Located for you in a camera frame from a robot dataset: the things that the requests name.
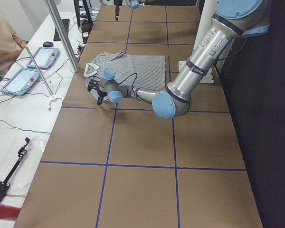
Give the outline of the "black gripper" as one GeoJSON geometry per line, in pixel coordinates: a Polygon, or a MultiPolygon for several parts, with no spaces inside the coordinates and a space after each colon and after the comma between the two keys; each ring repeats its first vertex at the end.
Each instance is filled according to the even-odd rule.
{"type": "Polygon", "coordinates": [[[103,103],[104,99],[107,99],[107,92],[103,92],[99,89],[99,80],[87,79],[86,89],[97,100],[98,106],[103,103]]]}
{"type": "Polygon", "coordinates": [[[114,5],[115,5],[115,20],[118,21],[119,20],[119,12],[120,12],[120,7],[123,4],[123,0],[114,0],[114,5]]]}

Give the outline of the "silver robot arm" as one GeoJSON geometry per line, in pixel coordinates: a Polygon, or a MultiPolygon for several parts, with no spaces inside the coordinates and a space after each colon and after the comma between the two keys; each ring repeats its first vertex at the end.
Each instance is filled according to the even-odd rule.
{"type": "Polygon", "coordinates": [[[151,104],[161,119],[185,115],[191,107],[191,92],[228,44],[269,29],[269,0],[219,0],[216,6],[210,28],[172,82],[165,83],[164,56],[104,52],[86,65],[95,72],[86,78],[87,91],[98,105],[104,99],[118,103],[132,98],[151,104]]]}
{"type": "MultiPolygon", "coordinates": [[[[132,9],[138,8],[141,4],[149,3],[154,0],[130,0],[129,5],[132,9]]],[[[115,20],[118,21],[119,19],[119,13],[120,13],[120,7],[123,4],[123,0],[114,0],[115,5],[115,20]]]]}

